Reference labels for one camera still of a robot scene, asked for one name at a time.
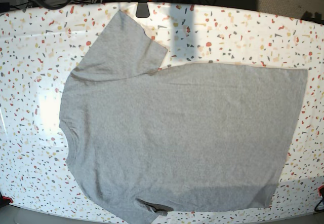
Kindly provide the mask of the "grey T-shirt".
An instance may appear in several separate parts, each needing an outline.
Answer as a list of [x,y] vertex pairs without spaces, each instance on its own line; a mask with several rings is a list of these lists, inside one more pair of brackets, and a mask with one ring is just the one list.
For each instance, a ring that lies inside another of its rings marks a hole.
[[307,83],[303,69],[193,63],[117,12],[70,73],[60,105],[83,193],[128,223],[170,211],[268,207]]

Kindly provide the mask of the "red clamp right corner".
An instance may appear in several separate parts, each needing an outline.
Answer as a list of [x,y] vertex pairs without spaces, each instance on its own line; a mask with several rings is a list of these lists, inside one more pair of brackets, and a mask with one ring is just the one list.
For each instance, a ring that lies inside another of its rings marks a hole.
[[321,197],[320,201],[317,203],[317,205],[314,208],[314,212],[323,212],[323,209],[320,209],[320,205],[323,205],[324,202],[324,188],[323,185],[318,188],[319,195]]

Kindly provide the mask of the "red clamp corner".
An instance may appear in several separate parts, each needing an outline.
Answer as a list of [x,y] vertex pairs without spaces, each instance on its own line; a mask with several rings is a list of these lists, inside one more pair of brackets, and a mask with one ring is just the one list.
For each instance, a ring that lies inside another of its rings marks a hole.
[[320,201],[317,203],[317,205],[314,208],[314,212],[323,212],[323,209],[320,209],[320,205],[323,205],[324,202],[324,188],[323,185],[318,188],[319,195],[321,197]]
[[0,208],[3,208],[9,204],[13,203],[13,200],[9,197],[0,196]]

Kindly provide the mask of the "red clamp left corner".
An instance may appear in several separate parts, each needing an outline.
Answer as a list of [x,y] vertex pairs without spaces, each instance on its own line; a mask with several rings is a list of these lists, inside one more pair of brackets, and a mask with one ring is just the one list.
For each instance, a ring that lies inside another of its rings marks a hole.
[[13,200],[9,197],[0,196],[0,208],[3,208],[9,204],[13,203]]

